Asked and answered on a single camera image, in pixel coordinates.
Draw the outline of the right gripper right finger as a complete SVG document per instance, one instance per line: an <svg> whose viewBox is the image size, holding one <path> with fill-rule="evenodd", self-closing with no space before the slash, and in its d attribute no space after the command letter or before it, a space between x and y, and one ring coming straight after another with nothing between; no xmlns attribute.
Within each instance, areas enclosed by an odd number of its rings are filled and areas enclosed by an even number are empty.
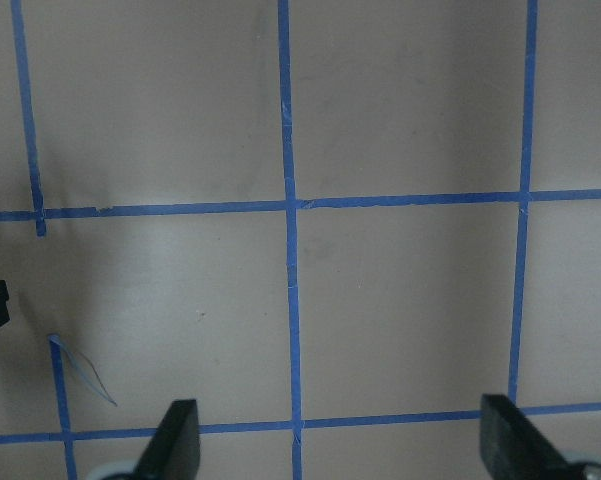
<svg viewBox="0 0 601 480"><path fill-rule="evenodd" d="M503 394L481 397L479 452L492 479L601 479L601 462L567 459Z"/></svg>

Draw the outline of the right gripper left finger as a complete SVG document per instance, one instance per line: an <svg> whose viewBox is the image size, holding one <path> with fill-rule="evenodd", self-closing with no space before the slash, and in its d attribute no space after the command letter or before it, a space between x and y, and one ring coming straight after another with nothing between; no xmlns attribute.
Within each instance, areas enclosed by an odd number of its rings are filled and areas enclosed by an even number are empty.
<svg viewBox="0 0 601 480"><path fill-rule="evenodd" d="M197 402L175 400L136 464L134 478L194 480L199 468Z"/></svg>

